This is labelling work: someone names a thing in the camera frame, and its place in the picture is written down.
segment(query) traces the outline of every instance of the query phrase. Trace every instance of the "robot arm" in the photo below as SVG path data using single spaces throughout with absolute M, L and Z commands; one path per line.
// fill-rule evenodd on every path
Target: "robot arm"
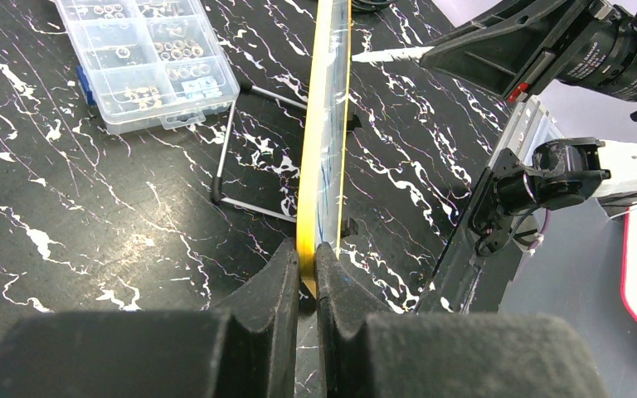
M 559 80 L 637 102 L 637 18 L 607 0 L 503 0 L 429 46 L 422 67 L 501 100 Z
M 592 196 L 637 192 L 637 143 L 601 142 L 598 157 L 600 165 L 610 171 L 610 178 L 604 180 Z
M 637 201 L 637 143 L 561 136 L 536 97 L 517 106 L 466 216 L 481 240 L 479 255 L 501 250 L 515 219 L 536 209 L 556 211 L 593 197 L 603 206 L 619 197 Z

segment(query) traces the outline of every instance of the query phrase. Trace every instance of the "brass nut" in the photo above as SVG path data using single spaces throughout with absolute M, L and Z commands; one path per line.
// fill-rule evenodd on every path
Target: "brass nut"
M 171 81 L 179 80 L 179 72 L 176 69 L 170 69 L 167 71 L 167 76 Z
M 194 46 L 192 47 L 192 54 L 194 56 L 203 56 L 204 50 L 200 46 Z
M 181 60 L 184 56 L 182 55 L 182 52 L 180 50 L 174 49 L 170 52 L 170 55 L 172 56 L 172 59 L 175 61 L 179 61 Z
M 199 65 L 194 65 L 189 68 L 189 73 L 194 77 L 202 77 L 202 68 Z

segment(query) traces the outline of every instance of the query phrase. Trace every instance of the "black motor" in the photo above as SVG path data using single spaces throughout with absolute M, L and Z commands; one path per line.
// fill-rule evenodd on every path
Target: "black motor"
M 637 17 L 605 0 L 505 0 L 431 45 L 421 66 L 502 100 L 558 79 L 637 102 Z

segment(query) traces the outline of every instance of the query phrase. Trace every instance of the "gray floor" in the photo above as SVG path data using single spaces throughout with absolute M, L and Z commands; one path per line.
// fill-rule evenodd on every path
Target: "gray floor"
M 535 256 L 522 262 L 500 313 L 548 313 L 588 342 L 610 396 L 637 397 L 637 324 L 621 301 L 623 221 L 596 201 L 556 211 Z

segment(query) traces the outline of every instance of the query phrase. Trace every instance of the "metal nut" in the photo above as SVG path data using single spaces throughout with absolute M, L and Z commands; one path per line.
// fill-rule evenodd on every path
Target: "metal nut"
M 177 49 L 172 50 L 172 52 L 170 52 L 170 54 L 172 55 L 172 59 L 174 59 L 175 61 L 179 61 L 179 60 L 181 60 L 184 57 L 182 55 L 182 52 L 180 50 L 177 50 Z
M 202 71 L 202 75 L 210 75 L 211 67 L 208 64 L 199 65 L 199 69 Z
M 170 69 L 167 71 L 167 76 L 171 81 L 179 80 L 179 72 L 176 69 Z
M 119 47 L 116 49 L 116 56 L 122 60 L 130 58 L 130 50 L 126 47 Z
M 189 73 L 194 77 L 202 77 L 202 68 L 199 65 L 194 65 L 189 68 Z
M 203 56 L 204 50 L 200 46 L 194 46 L 192 47 L 192 54 L 194 56 Z
M 123 93 L 123 97 L 132 100 L 133 98 L 138 98 L 138 95 L 135 94 L 133 91 L 131 91 L 130 89 L 125 89 L 124 93 Z

